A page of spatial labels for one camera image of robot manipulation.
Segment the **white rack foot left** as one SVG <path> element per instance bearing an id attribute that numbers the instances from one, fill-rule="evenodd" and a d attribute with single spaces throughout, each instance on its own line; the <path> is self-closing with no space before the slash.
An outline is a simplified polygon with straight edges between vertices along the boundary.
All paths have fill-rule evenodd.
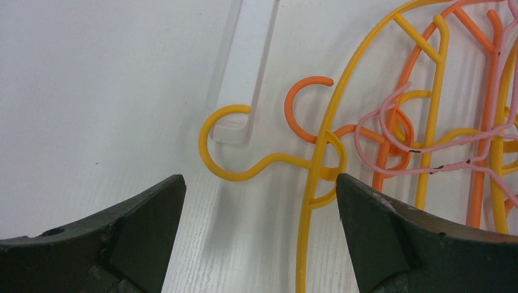
<path id="1" fill-rule="evenodd" d="M 216 109 L 252 108 L 260 94 L 279 1 L 238 1 L 217 86 Z"/>

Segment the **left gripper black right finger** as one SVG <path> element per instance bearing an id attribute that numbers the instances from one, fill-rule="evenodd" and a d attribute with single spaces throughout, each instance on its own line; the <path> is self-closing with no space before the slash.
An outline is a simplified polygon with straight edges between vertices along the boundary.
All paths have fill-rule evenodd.
<path id="1" fill-rule="evenodd" d="M 517 237 L 445 220 L 349 174 L 337 204 L 360 292 L 516 292 Z"/>

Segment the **yellow plastic hanger middle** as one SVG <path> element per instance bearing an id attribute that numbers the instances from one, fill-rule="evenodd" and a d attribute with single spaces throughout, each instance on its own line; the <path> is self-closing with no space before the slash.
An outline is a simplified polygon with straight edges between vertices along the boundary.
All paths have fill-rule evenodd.
<path id="1" fill-rule="evenodd" d="M 508 215 L 517 207 L 517 195 L 513 194 L 506 185 L 503 176 L 517 172 L 517 162 L 503 164 L 504 153 L 517 152 L 517 136 L 508 134 L 507 129 L 517 126 L 517 44 L 513 44 L 504 64 L 498 63 L 496 68 L 494 93 L 490 95 L 489 112 L 484 114 L 488 125 L 482 130 L 458 128 L 445 134 L 437 143 L 429 147 L 411 142 L 404 146 L 400 139 L 403 133 L 400 129 L 390 134 L 384 118 L 384 112 L 392 108 L 392 104 L 384 101 L 380 109 L 380 125 L 383 133 L 403 151 L 421 153 L 423 160 L 419 168 L 417 195 L 415 204 L 423 209 L 426 201 L 428 176 L 437 172 L 450 172 L 469 168 L 475 172 L 473 180 L 473 203 L 470 208 L 469 225 L 477 228 L 480 225 L 481 197 L 484 187 L 484 177 L 491 178 L 491 199 L 494 223 L 497 232 L 507 234 Z M 479 142 L 479 155 L 466 162 L 460 162 L 437 168 L 430 168 L 431 153 L 454 145 L 465 145 Z"/>

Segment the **orange plastic hanger left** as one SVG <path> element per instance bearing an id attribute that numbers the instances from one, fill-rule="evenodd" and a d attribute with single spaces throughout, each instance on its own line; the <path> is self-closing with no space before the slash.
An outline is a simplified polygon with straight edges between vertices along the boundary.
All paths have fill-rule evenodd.
<path id="1" fill-rule="evenodd" d="M 484 97 L 484 106 L 481 112 L 480 126 L 478 128 L 471 128 L 480 131 L 488 125 L 483 115 L 489 112 L 490 95 L 495 92 L 493 89 L 493 86 L 496 84 L 494 78 L 497 75 L 495 68 L 498 63 L 504 64 L 509 56 L 513 46 L 507 45 L 507 39 L 509 33 L 516 27 L 517 20 L 512 20 L 508 25 L 504 25 L 499 14 L 495 10 L 489 10 L 487 12 L 487 18 L 492 26 L 492 35 L 488 36 L 466 13 L 465 7 L 468 5 L 468 1 L 449 1 L 448 7 L 438 15 L 443 16 L 449 33 L 450 29 L 447 23 L 447 18 L 449 16 L 455 16 L 481 45 L 489 58 L 486 93 Z M 419 33 L 427 39 L 434 49 L 439 49 L 441 44 L 440 29 L 438 25 L 434 23 L 434 18 L 431 24 L 423 32 Z M 425 147 L 429 147 L 432 143 L 437 143 L 445 135 L 444 134 L 439 139 L 436 138 L 436 129 L 439 121 L 439 106 L 442 98 L 443 80 L 447 65 L 449 45 L 450 36 L 448 38 L 446 49 L 444 73 L 438 78 L 436 76 L 436 63 L 431 60 L 430 57 L 414 42 L 414 48 L 410 52 L 406 64 L 401 71 L 396 88 L 384 100 L 392 104 L 392 108 L 384 112 L 386 127 L 390 134 L 395 134 L 397 129 L 402 131 L 403 136 L 400 139 L 400 142 L 402 142 L 405 147 L 408 147 L 411 142 L 416 142 L 423 144 Z M 334 88 L 336 88 L 338 81 L 334 82 L 331 78 L 324 76 L 311 76 L 302 79 L 292 86 L 284 103 L 284 113 L 288 126 L 299 138 L 314 145 L 318 133 L 313 135 L 305 131 L 299 125 L 294 116 L 293 103 L 300 90 L 307 86 L 316 84 L 334 86 Z M 382 126 L 379 121 L 381 107 L 364 115 L 356 124 L 344 125 L 338 129 L 333 129 L 333 127 L 331 127 L 331 130 L 339 136 L 340 140 L 342 140 L 343 136 L 352 134 L 357 154 L 374 173 L 371 185 L 376 190 L 382 190 L 384 181 L 396 176 L 415 175 L 419 180 L 419 168 L 421 167 L 421 162 L 423 160 L 423 155 L 421 153 L 399 149 L 396 147 L 395 143 L 391 142 L 383 133 Z M 446 149 L 432 152 L 429 166 L 430 168 L 437 168 L 440 166 L 466 162 L 479 155 L 479 145 L 479 142 L 472 142 L 465 145 L 454 145 Z M 473 180 L 475 178 L 475 172 L 469 168 L 461 170 L 465 169 L 472 173 L 472 187 L 467 208 L 467 224 L 468 226 L 471 226 L 469 225 L 469 215 L 470 208 L 473 203 Z M 488 175 L 484 177 L 484 187 L 481 197 L 480 225 L 483 214 L 484 190 L 486 186 L 491 188 L 491 178 Z"/>

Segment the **yellow plastic hanger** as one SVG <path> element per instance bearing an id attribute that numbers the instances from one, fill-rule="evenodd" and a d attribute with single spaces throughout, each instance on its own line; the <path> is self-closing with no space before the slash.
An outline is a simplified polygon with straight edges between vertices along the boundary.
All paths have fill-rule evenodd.
<path id="1" fill-rule="evenodd" d="M 496 68 L 494 93 L 490 95 L 489 112 L 484 114 L 488 125 L 482 130 L 458 128 L 445 134 L 437 143 L 429 147 L 411 142 L 404 146 L 400 139 L 403 133 L 400 129 L 390 134 L 384 118 L 384 112 L 392 108 L 392 104 L 384 101 L 380 109 L 380 125 L 383 133 L 403 151 L 421 153 L 423 160 L 419 168 L 417 195 L 415 204 L 423 209 L 426 201 L 428 176 L 437 172 L 450 172 L 469 168 L 475 172 L 473 180 L 473 203 L 470 208 L 469 225 L 477 228 L 480 225 L 481 197 L 484 187 L 484 177 L 491 178 L 491 199 L 494 223 L 497 232 L 507 234 L 508 215 L 517 207 L 517 195 L 513 194 L 506 185 L 503 176 L 517 172 L 517 162 L 503 164 L 504 153 L 517 152 L 517 136 L 508 134 L 507 129 L 517 126 L 517 44 L 513 44 L 504 64 L 498 63 Z M 479 155 L 466 162 L 460 162 L 437 168 L 430 168 L 431 153 L 454 145 L 465 145 L 479 142 Z"/>
<path id="2" fill-rule="evenodd" d="M 284 162 L 308 170 L 307 182 L 305 184 L 304 196 L 301 204 L 299 218 L 299 228 L 297 235 L 296 250 L 296 270 L 295 270 L 295 292 L 306 291 L 307 276 L 307 251 L 310 233 L 310 223 L 312 212 L 315 209 L 324 207 L 335 200 L 336 191 L 331 190 L 322 197 L 316 197 L 315 192 L 320 180 L 335 181 L 338 174 L 345 171 L 347 164 L 347 152 L 339 136 L 332 130 L 332 124 L 337 112 L 341 97 L 345 91 L 348 81 L 354 72 L 359 60 L 364 52 L 371 45 L 372 41 L 379 33 L 392 21 L 396 22 L 400 28 L 436 63 L 436 76 L 439 78 L 444 73 L 445 58 L 449 30 L 443 16 L 435 15 L 434 23 L 440 29 L 441 44 L 439 49 L 434 49 L 430 43 L 420 34 L 404 17 L 403 13 L 420 7 L 433 5 L 434 1 L 409 1 L 390 12 L 378 22 L 377 25 L 363 39 L 359 47 L 352 55 L 338 84 L 333 92 L 330 102 L 324 114 L 318 135 L 315 140 L 313 155 L 310 160 L 292 156 L 286 153 L 273 153 L 267 155 L 254 166 L 244 172 L 230 172 L 218 166 L 210 156 L 208 150 L 208 138 L 210 131 L 216 123 L 223 117 L 231 114 L 249 114 L 250 106 L 235 104 L 225 106 L 211 114 L 201 127 L 198 148 L 200 157 L 208 168 L 216 176 L 227 181 L 246 181 L 257 176 L 269 165 L 275 162 Z"/>

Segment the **yellow plastic hanger leftmost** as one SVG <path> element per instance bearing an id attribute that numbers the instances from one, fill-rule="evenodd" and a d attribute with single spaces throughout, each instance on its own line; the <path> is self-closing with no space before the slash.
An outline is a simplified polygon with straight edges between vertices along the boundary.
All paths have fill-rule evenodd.
<path id="1" fill-rule="evenodd" d="M 378 22 L 377 25 L 363 39 L 359 47 L 352 55 L 338 84 L 333 92 L 330 102 L 324 114 L 318 135 L 315 140 L 313 155 L 310 160 L 292 156 L 286 153 L 273 153 L 267 155 L 254 166 L 244 172 L 230 172 L 218 166 L 210 156 L 208 150 L 208 138 L 210 131 L 216 123 L 223 117 L 231 114 L 249 114 L 250 106 L 235 104 L 225 106 L 211 114 L 201 127 L 198 148 L 200 157 L 208 168 L 216 176 L 227 181 L 246 181 L 257 176 L 269 165 L 275 162 L 284 162 L 308 170 L 307 182 L 305 184 L 304 196 L 301 204 L 299 218 L 299 228 L 297 235 L 296 250 L 296 270 L 295 270 L 295 292 L 306 291 L 307 276 L 307 251 L 310 233 L 310 223 L 312 212 L 315 209 L 324 207 L 335 200 L 336 191 L 331 190 L 322 197 L 316 197 L 315 192 L 320 180 L 335 181 L 338 174 L 345 171 L 347 164 L 347 152 L 339 136 L 332 130 L 332 124 L 337 112 L 341 97 L 345 91 L 348 81 L 354 72 L 359 60 L 364 52 L 371 45 L 372 41 L 379 33 L 392 21 L 396 22 L 400 28 L 436 63 L 436 76 L 439 78 L 444 73 L 445 58 L 449 30 L 443 16 L 435 15 L 434 23 L 440 29 L 441 44 L 439 49 L 434 49 L 430 43 L 420 34 L 404 17 L 403 13 L 420 7 L 433 5 L 434 1 L 409 1 L 390 12 Z"/>

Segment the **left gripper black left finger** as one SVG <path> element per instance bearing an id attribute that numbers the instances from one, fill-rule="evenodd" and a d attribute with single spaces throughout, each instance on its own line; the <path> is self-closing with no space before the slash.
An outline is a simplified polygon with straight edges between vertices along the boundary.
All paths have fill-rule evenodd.
<path id="1" fill-rule="evenodd" d="M 160 292 L 186 183 L 172 175 L 88 217 L 1 241 L 2 292 Z"/>

